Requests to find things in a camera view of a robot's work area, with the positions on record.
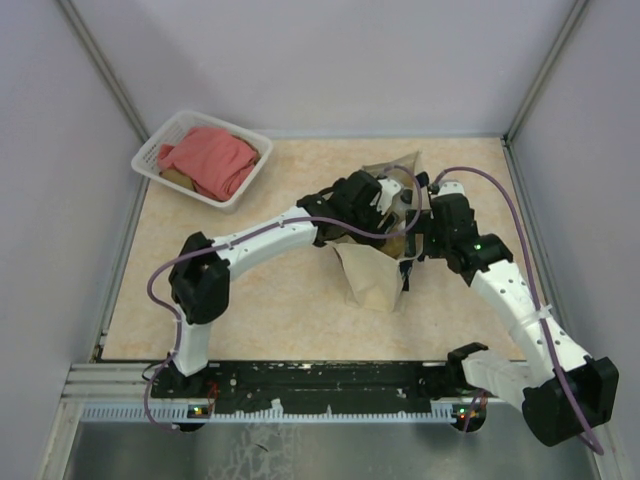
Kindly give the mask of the amber liquid bottle white cap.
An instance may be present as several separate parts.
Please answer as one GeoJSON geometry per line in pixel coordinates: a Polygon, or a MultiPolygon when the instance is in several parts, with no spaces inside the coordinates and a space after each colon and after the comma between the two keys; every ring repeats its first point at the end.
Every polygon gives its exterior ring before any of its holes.
{"type": "Polygon", "coordinates": [[[385,255],[398,259],[405,256],[405,237],[398,236],[391,239],[387,239],[385,244],[381,247],[380,251],[385,255]]]}

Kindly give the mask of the white bottle grey cap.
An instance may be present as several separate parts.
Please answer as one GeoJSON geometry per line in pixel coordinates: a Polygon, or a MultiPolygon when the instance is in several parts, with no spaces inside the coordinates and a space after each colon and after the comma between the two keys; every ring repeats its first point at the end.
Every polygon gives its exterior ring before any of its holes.
{"type": "Polygon", "coordinates": [[[407,206],[411,206],[413,202],[413,191],[409,188],[402,190],[400,194],[400,201],[407,206]]]}

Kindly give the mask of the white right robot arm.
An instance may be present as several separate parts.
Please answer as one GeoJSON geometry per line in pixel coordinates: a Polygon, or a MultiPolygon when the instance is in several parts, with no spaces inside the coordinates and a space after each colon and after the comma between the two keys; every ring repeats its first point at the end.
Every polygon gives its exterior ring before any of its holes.
{"type": "Polygon", "coordinates": [[[465,195],[444,194],[427,210],[406,213],[406,245],[421,259],[443,259],[495,309],[524,354],[517,365],[473,342],[447,356],[447,384],[456,394],[482,389],[523,414],[534,436],[555,446],[586,435],[612,417],[619,372],[607,357],[593,358],[535,303],[513,254],[499,236],[480,234],[465,195]]]}

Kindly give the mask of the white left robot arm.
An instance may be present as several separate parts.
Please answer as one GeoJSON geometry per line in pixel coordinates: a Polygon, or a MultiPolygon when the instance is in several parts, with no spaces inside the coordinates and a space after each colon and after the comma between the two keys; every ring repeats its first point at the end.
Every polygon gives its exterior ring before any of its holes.
{"type": "Polygon", "coordinates": [[[398,180],[358,170],[243,232],[214,239],[200,232],[189,236],[180,255],[191,257],[178,262],[169,274],[180,320],[172,360],[174,387],[189,397],[206,389],[211,327],[229,306],[233,281],[290,250],[322,247],[344,236],[382,245],[398,219],[392,207],[402,190],[398,180]]]}

